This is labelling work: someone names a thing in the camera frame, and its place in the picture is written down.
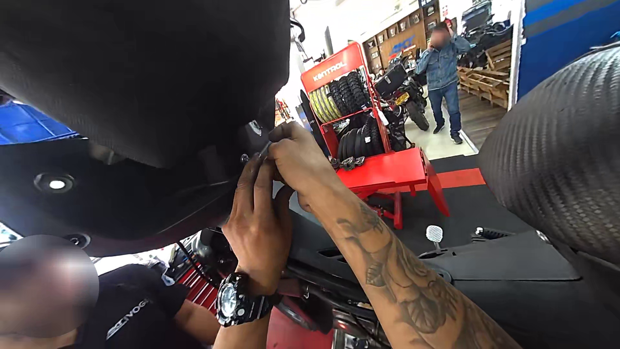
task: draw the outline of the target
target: blue panel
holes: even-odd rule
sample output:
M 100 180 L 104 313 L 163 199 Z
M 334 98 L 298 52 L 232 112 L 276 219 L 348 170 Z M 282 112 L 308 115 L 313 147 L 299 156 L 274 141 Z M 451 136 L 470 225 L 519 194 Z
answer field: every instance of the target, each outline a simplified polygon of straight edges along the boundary
M 13 102 L 0 106 L 0 145 L 38 142 L 75 134 L 33 107 Z
M 528 38 L 521 46 L 518 98 L 591 47 L 609 42 L 620 30 L 610 14 L 620 14 L 620 1 Z
M 558 14 L 560 11 L 566 10 L 570 6 L 584 1 L 586 0 L 555 0 L 554 2 L 543 5 L 534 11 L 528 12 L 523 18 L 523 25 L 527 26 L 538 22 L 539 20 Z

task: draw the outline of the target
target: denim jacket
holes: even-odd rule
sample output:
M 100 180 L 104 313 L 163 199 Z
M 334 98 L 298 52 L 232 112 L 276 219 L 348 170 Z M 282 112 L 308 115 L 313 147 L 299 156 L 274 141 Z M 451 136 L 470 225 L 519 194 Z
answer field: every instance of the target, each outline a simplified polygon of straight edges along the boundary
M 420 56 L 416 73 L 427 72 L 428 89 L 440 89 L 458 80 L 456 76 L 456 55 L 469 51 L 469 42 L 454 35 L 450 43 L 441 50 L 426 50 Z

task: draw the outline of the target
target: jeans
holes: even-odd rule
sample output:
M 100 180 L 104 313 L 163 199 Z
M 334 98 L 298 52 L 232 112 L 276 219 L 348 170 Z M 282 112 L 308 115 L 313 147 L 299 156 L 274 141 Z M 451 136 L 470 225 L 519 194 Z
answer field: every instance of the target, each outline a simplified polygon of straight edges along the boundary
M 456 89 L 457 82 L 453 82 L 444 88 L 434 89 L 428 92 L 431 109 L 437 126 L 445 123 L 443 112 L 441 111 L 441 100 L 445 97 L 450 115 L 450 135 L 457 135 L 461 130 L 461 112 L 459 111 L 459 94 Z

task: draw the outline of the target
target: wooden pallet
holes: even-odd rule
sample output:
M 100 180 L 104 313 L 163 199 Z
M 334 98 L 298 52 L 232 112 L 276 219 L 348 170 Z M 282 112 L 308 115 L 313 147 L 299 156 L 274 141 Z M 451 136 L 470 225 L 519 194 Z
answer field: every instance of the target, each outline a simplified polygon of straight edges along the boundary
M 463 91 L 489 100 L 491 106 L 508 108 L 508 74 L 463 67 L 457 69 L 457 74 Z
M 485 51 L 489 61 L 489 70 L 507 72 L 512 60 L 512 40 L 504 41 Z

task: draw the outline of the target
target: yellow license plate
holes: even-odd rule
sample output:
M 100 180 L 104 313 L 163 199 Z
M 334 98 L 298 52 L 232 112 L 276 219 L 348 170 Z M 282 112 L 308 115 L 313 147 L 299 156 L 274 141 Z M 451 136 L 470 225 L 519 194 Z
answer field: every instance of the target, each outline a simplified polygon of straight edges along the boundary
M 396 105 L 400 106 L 401 104 L 405 103 L 406 100 L 408 100 L 408 99 L 409 99 L 409 92 L 405 92 L 405 93 L 401 94 L 401 96 L 396 99 Z

